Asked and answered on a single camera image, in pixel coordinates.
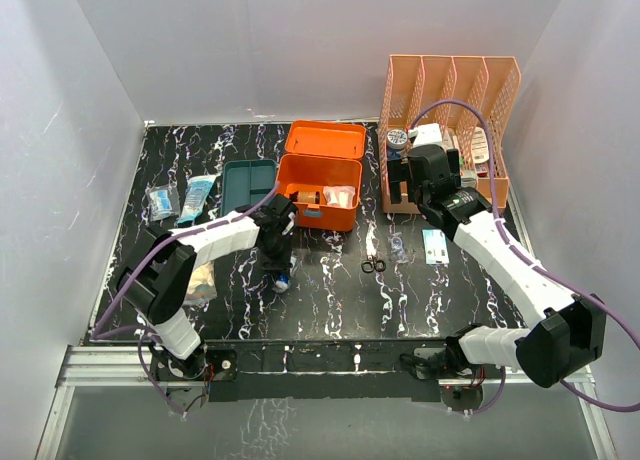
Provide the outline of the white blue small bottle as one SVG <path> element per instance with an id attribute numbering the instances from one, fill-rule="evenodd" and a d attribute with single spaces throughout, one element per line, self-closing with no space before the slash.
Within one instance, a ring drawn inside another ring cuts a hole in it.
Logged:
<path id="1" fill-rule="evenodd" d="M 281 272 L 276 276 L 273 291 L 281 294 L 286 292 L 291 286 L 291 279 L 296 273 L 299 265 L 299 260 L 296 255 L 292 254 L 290 257 L 290 268 L 287 272 Z"/>

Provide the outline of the brown bottle orange cap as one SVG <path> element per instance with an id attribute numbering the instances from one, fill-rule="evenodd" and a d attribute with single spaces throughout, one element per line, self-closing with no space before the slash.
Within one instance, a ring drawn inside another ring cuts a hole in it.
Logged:
<path id="1" fill-rule="evenodd" d="M 320 205 L 320 192 L 315 191 L 294 191 L 288 194 L 288 198 L 294 203 L 304 203 L 312 205 Z"/>

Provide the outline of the white gauze pad pack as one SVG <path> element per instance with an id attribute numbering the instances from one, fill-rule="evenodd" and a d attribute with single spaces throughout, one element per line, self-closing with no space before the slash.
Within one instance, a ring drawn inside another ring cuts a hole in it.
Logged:
<path id="1" fill-rule="evenodd" d="M 352 208 L 356 201 L 356 190 L 353 186 L 325 186 L 323 195 L 326 204 L 343 209 Z"/>

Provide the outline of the light blue long packet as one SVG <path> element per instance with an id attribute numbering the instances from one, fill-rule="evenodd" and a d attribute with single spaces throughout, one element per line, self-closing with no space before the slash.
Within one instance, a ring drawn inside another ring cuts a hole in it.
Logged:
<path id="1" fill-rule="evenodd" d="M 215 183 L 215 175 L 192 176 L 187 181 L 185 200 L 177 224 L 193 223 L 202 213 Z"/>

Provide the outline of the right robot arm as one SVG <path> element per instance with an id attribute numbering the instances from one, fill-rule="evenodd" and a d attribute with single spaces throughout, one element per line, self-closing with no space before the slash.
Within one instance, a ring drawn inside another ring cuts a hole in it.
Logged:
<path id="1" fill-rule="evenodd" d="M 437 144 L 413 147 L 395 165 L 428 223 L 484 268 L 517 307 L 522 329 L 466 327 L 446 340 L 444 358 L 466 377 L 481 364 L 523 371 L 549 388 L 600 358 L 606 317 L 583 295 L 536 271 L 518 242 L 500 231 L 491 205 L 460 179 L 459 155 Z"/>

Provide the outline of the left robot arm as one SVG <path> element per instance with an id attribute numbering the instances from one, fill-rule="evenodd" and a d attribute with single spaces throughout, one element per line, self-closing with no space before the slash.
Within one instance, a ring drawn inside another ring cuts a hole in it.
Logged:
<path id="1" fill-rule="evenodd" d="M 206 368 L 206 347 L 183 304 L 192 274 L 236 251 L 259 250 L 278 293 L 290 286 L 297 207 L 283 195 L 243 206 L 206 224 L 173 231 L 151 226 L 117 274 L 115 300 L 126 301 L 151 328 L 160 363 L 184 379 Z"/>

